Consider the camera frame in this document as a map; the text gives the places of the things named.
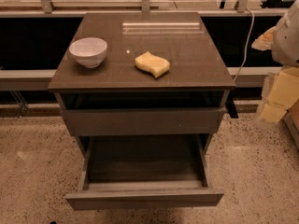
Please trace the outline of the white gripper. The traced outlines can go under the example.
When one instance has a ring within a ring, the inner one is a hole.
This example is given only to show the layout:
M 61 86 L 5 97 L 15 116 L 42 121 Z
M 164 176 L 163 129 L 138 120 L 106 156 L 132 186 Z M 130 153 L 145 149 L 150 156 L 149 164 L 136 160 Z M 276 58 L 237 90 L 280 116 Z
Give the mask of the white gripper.
M 253 41 L 251 47 L 259 51 L 270 50 L 275 31 L 275 26 L 269 28 Z M 290 67 L 282 69 L 277 75 L 269 73 L 263 81 L 262 97 L 266 99 L 260 119 L 277 124 L 299 100 L 299 69 Z

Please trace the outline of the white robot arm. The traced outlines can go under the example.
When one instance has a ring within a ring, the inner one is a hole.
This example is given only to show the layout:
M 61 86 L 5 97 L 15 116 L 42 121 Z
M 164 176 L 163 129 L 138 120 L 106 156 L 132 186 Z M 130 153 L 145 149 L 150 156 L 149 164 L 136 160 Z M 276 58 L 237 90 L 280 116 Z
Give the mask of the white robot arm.
M 270 49 L 272 59 L 283 65 L 278 74 L 264 82 L 258 111 L 259 120 L 277 124 L 299 100 L 299 0 L 251 47 L 261 51 Z

